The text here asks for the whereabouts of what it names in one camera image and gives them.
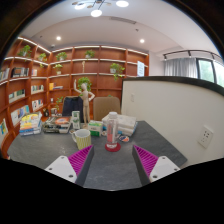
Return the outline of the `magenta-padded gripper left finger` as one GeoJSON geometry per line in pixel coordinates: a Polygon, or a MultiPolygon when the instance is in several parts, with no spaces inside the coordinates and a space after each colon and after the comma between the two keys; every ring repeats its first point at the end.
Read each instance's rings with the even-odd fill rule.
{"type": "Polygon", "coordinates": [[[90,145],[69,157],[59,156],[46,168],[46,171],[79,186],[83,186],[93,155],[94,146],[90,145]]]}

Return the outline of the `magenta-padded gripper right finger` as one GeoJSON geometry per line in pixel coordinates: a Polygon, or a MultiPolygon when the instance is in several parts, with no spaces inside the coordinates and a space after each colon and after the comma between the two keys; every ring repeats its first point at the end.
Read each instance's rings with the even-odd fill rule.
{"type": "Polygon", "coordinates": [[[157,157],[137,145],[133,146],[132,155],[143,186],[180,170],[168,157],[157,157]]]}

